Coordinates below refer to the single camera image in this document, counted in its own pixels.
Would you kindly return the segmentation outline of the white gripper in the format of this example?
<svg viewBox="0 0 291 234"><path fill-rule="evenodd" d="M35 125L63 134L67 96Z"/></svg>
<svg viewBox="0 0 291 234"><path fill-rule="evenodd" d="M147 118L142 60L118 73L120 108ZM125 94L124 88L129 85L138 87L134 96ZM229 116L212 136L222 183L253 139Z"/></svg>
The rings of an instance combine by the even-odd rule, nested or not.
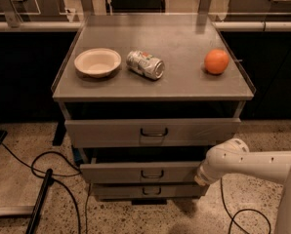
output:
<svg viewBox="0 0 291 234"><path fill-rule="evenodd" d="M200 186L213 184L223 177L223 173L216 171L208 163L201 162L196 170L195 182Z"/></svg>

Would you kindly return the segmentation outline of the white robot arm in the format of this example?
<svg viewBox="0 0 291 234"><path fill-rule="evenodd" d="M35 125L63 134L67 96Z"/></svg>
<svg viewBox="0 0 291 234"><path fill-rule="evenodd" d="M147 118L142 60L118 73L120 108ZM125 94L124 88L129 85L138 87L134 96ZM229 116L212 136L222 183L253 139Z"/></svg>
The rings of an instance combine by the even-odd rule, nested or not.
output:
<svg viewBox="0 0 291 234"><path fill-rule="evenodd" d="M243 174L282 184L274 234L291 234L291 151L250 152L243 140L232 138L207 151L194 180L206 186L226 174Z"/></svg>

